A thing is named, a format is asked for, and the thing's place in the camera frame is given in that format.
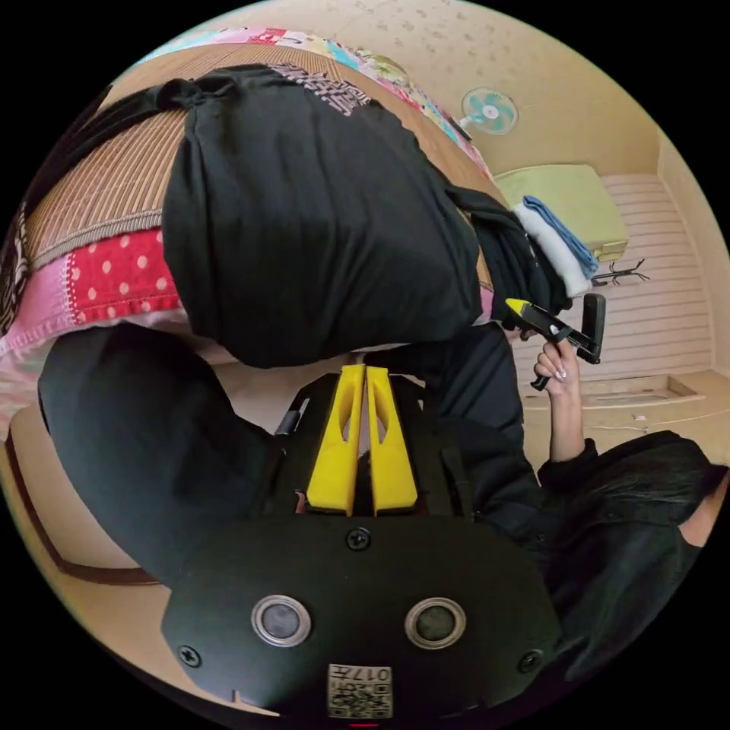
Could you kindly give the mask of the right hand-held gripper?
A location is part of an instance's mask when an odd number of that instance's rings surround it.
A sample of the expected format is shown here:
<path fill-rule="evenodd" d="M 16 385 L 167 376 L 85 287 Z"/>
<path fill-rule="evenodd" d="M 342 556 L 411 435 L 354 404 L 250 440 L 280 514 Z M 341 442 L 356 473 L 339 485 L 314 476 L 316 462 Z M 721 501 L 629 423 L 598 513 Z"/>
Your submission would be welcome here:
<path fill-rule="evenodd" d="M 577 358 L 584 355 L 585 336 L 583 333 L 526 300 L 510 297 L 505 299 L 505 304 L 509 311 L 509 320 L 518 323 L 522 330 L 540 335 L 545 342 L 557 343 L 566 339 L 576 352 Z M 546 390 L 547 381 L 547 378 L 535 375 L 531 387 L 538 391 L 544 391 Z"/>

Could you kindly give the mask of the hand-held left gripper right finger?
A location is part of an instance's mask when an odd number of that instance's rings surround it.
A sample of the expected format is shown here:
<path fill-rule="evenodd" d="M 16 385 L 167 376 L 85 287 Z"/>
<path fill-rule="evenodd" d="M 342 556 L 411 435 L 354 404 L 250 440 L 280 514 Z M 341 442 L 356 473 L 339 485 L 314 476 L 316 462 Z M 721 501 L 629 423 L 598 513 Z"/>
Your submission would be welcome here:
<path fill-rule="evenodd" d="M 367 404 L 373 511 L 411 511 L 417 487 L 387 369 L 367 367 Z"/>

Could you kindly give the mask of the person's right hand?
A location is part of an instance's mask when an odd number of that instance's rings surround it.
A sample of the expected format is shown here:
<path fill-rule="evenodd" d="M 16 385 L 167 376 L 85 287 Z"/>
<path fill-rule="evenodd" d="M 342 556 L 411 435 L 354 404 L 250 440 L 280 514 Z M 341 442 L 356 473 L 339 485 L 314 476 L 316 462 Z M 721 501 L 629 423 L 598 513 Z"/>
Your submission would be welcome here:
<path fill-rule="evenodd" d="M 547 341 L 537 357 L 534 373 L 547 378 L 546 390 L 552 402 L 560 400 L 580 404 L 579 363 L 568 340 L 557 343 Z"/>

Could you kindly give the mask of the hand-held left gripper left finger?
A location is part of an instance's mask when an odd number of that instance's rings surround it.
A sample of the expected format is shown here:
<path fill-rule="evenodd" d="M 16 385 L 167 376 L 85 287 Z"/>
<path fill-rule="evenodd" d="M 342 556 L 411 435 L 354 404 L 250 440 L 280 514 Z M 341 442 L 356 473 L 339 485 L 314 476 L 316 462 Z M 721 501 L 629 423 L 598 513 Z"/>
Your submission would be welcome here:
<path fill-rule="evenodd" d="M 342 367 L 306 489 L 314 511 L 351 516 L 354 508 L 365 366 Z"/>

